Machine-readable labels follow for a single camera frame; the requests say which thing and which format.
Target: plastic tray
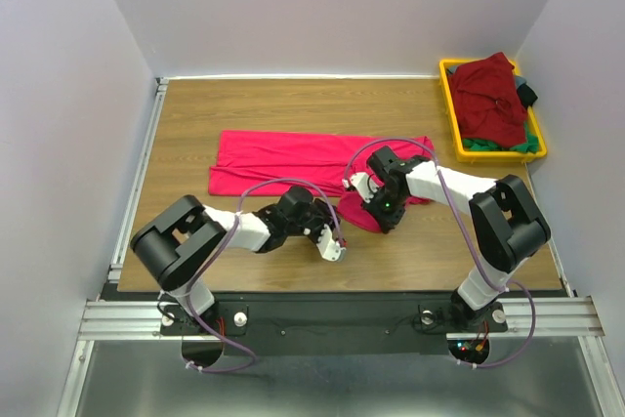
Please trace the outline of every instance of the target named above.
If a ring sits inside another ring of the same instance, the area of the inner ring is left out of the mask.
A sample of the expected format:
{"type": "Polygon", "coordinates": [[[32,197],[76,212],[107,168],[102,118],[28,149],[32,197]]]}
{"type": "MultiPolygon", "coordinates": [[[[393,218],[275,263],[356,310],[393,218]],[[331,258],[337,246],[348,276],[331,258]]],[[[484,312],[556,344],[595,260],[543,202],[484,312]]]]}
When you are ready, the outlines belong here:
{"type": "MultiPolygon", "coordinates": [[[[526,163],[545,156],[547,154],[547,147],[545,146],[545,140],[538,127],[538,121],[534,115],[534,110],[531,107],[527,110],[527,127],[529,132],[538,138],[538,151],[536,153],[520,153],[518,151],[470,151],[462,146],[462,139],[460,137],[460,130],[458,129],[456,112],[453,108],[453,101],[451,100],[451,90],[449,90],[446,70],[454,65],[470,63],[477,60],[478,59],[443,59],[438,63],[440,68],[440,86],[442,87],[442,93],[445,98],[447,117],[449,118],[449,125],[451,126],[453,147],[458,161],[468,163],[526,163]]],[[[521,75],[517,64],[514,61],[510,61],[510,63],[515,67],[515,74],[521,75]]]]}

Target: metal floor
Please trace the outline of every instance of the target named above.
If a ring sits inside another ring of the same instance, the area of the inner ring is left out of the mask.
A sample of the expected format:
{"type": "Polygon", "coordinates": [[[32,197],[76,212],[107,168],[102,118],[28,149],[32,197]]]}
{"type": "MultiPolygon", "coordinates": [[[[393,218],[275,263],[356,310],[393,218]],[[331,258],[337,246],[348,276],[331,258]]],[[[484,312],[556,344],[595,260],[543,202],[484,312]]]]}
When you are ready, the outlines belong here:
{"type": "MultiPolygon", "coordinates": [[[[493,340],[493,358],[520,343],[493,340]]],[[[575,337],[538,338],[519,360],[477,371],[451,357],[389,354],[275,356],[199,375],[185,370],[176,341],[98,342],[89,368],[85,417],[603,415],[575,337]]]]}

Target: white wall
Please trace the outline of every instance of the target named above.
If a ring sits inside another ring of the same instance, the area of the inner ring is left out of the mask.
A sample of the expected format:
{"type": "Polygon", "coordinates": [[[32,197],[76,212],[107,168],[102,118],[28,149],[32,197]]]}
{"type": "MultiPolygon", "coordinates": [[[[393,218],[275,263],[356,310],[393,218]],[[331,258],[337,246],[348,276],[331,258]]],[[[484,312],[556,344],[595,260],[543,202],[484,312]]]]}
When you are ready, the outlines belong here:
{"type": "Polygon", "coordinates": [[[591,294],[625,390],[625,8],[549,0],[521,47],[548,157],[531,172],[564,272],[591,294]]]}
{"type": "Polygon", "coordinates": [[[0,415],[56,415],[153,98],[114,0],[0,0],[0,415]]]}
{"type": "Polygon", "coordinates": [[[514,55],[547,0],[117,0],[154,73],[433,73],[514,55]]]}

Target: wooden table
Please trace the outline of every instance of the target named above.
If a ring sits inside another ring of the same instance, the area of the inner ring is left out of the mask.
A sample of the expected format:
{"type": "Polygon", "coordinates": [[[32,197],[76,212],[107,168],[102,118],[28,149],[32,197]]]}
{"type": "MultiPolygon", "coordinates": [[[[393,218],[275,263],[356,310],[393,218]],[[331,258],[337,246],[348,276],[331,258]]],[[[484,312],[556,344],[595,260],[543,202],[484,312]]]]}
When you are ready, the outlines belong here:
{"type": "MultiPolygon", "coordinates": [[[[455,160],[437,80],[180,80],[171,81],[156,131],[133,233],[184,194],[234,210],[235,197],[210,196],[208,167],[226,129],[429,136],[442,165],[500,178],[525,167],[467,165],[455,160]]],[[[250,197],[256,210],[276,197],[250,197]]],[[[321,260],[305,238],[291,238],[268,254],[232,249],[205,279],[214,291],[452,290],[472,260],[448,207],[410,207],[388,235],[343,223],[349,242],[342,263],[321,260]]],[[[548,247],[520,269],[533,289],[561,288],[548,247]]],[[[119,290],[157,291],[129,249],[119,290]]]]}

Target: purple cable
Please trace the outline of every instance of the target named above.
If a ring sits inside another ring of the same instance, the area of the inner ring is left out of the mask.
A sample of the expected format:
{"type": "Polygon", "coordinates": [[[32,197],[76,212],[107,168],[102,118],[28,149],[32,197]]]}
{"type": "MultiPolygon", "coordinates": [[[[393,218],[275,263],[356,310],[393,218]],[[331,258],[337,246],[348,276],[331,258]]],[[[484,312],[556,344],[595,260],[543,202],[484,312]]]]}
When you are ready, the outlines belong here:
{"type": "Polygon", "coordinates": [[[250,192],[253,192],[254,190],[258,188],[262,188],[263,186],[271,185],[273,183],[296,183],[299,185],[308,186],[316,190],[321,195],[321,197],[323,197],[323,200],[328,205],[328,209],[330,210],[330,215],[332,216],[332,220],[334,221],[334,226],[336,228],[337,236],[339,237],[339,244],[341,246],[345,246],[345,239],[343,238],[343,232],[341,231],[341,226],[339,225],[339,218],[336,215],[334,207],[332,206],[332,203],[330,202],[330,199],[328,199],[328,196],[325,194],[325,192],[323,192],[323,190],[321,190],[321,188],[319,188],[317,185],[314,185],[313,183],[306,181],[306,180],[300,180],[298,178],[276,178],[274,180],[269,180],[269,181],[264,181],[262,183],[258,183],[257,185],[252,186],[251,188],[245,190],[238,199],[238,204],[236,205],[236,213],[234,214],[234,223],[232,224],[232,228],[228,231],[228,233],[226,233],[226,236],[224,236],[224,239],[220,243],[217,250],[213,253],[213,255],[208,259],[208,261],[204,263],[204,265],[191,278],[191,280],[188,283],[188,287],[187,287],[187,291],[185,292],[185,295],[187,296],[188,309],[191,312],[193,318],[197,321],[197,323],[200,326],[202,326],[209,334],[212,334],[213,336],[217,337],[223,343],[228,344],[229,346],[233,346],[236,349],[239,349],[240,351],[246,353],[250,357],[250,360],[241,365],[236,365],[230,368],[221,368],[221,369],[216,369],[216,370],[215,369],[212,370],[210,368],[200,368],[194,363],[187,361],[187,366],[194,370],[200,371],[202,373],[231,373],[232,371],[239,371],[244,368],[247,368],[253,365],[254,363],[256,363],[256,361],[258,361],[258,357],[256,356],[256,354],[254,354],[254,352],[251,349],[248,349],[247,347],[237,342],[234,342],[228,337],[222,336],[215,329],[210,327],[206,323],[206,321],[204,321],[201,318],[201,316],[197,313],[197,311],[193,307],[189,294],[193,286],[195,285],[195,283],[201,278],[201,276],[206,272],[206,270],[211,267],[211,265],[224,252],[224,250],[226,250],[230,241],[234,237],[234,234],[236,233],[236,230],[238,229],[238,226],[239,226],[238,214],[241,212],[241,209],[243,208],[243,200],[245,199],[245,197],[247,197],[250,194],[250,192]]]}
{"type": "MultiPolygon", "coordinates": [[[[438,168],[438,159],[436,154],[434,153],[434,151],[427,147],[424,146],[423,144],[421,144],[420,142],[417,142],[413,139],[408,139],[408,138],[404,138],[404,137],[398,137],[398,138],[383,138],[383,139],[377,139],[373,142],[370,142],[364,146],[362,146],[359,150],[356,151],[356,153],[354,154],[354,156],[350,159],[350,161],[348,162],[347,166],[345,167],[345,171],[343,172],[343,179],[345,181],[349,181],[348,179],[348,173],[350,172],[350,168],[352,168],[352,165],[354,164],[354,161],[356,160],[356,158],[367,148],[369,148],[370,146],[374,146],[376,144],[380,144],[383,142],[394,142],[394,141],[400,141],[400,142],[410,142],[413,143],[414,145],[418,146],[419,148],[422,148],[426,153],[428,153],[431,157],[432,157],[432,161],[434,161],[435,165],[438,168]]],[[[471,237],[469,236],[469,231],[467,230],[467,227],[465,226],[464,222],[462,221],[462,219],[460,218],[460,213],[458,212],[458,207],[456,207],[455,202],[453,201],[453,198],[451,196],[451,194],[449,193],[449,188],[447,187],[447,183],[445,182],[445,179],[442,175],[442,173],[440,171],[437,171],[438,174],[438,179],[440,180],[440,186],[442,187],[442,191],[445,194],[445,199],[447,199],[447,203],[449,204],[449,208],[451,209],[451,212],[453,213],[453,217],[454,219],[456,219],[456,222],[458,223],[458,226],[460,227],[460,231],[462,231],[462,236],[465,238],[465,241],[467,243],[467,246],[469,247],[469,251],[471,252],[471,256],[473,257],[474,262],[476,263],[476,267],[478,268],[479,274],[481,275],[481,277],[484,279],[484,282],[486,282],[486,284],[492,288],[495,291],[498,291],[500,293],[504,292],[506,289],[501,289],[496,287],[488,278],[488,276],[486,275],[486,272],[484,271],[483,267],[481,266],[481,262],[479,261],[479,254],[478,251],[476,250],[476,247],[473,245],[473,241],[471,240],[471,237]]],[[[517,285],[518,288],[520,288],[523,293],[525,294],[525,296],[527,297],[527,301],[529,302],[529,307],[531,309],[531,326],[529,327],[529,334],[527,334],[527,338],[525,339],[525,341],[522,343],[522,345],[519,347],[519,349],[514,352],[513,354],[511,354],[510,356],[499,360],[499,361],[495,361],[494,363],[487,363],[487,364],[481,364],[478,365],[476,363],[469,363],[467,361],[461,361],[460,363],[465,363],[469,366],[474,366],[475,368],[495,368],[497,366],[501,366],[501,365],[505,365],[506,363],[511,362],[512,360],[514,360],[515,358],[517,358],[520,354],[522,354],[522,352],[527,348],[527,346],[529,345],[529,342],[531,341],[532,337],[534,336],[534,331],[536,330],[536,305],[534,304],[534,300],[531,298],[531,294],[529,293],[529,290],[527,290],[520,282],[517,282],[516,280],[509,280],[508,284],[513,283],[515,285],[517,285]]]]}

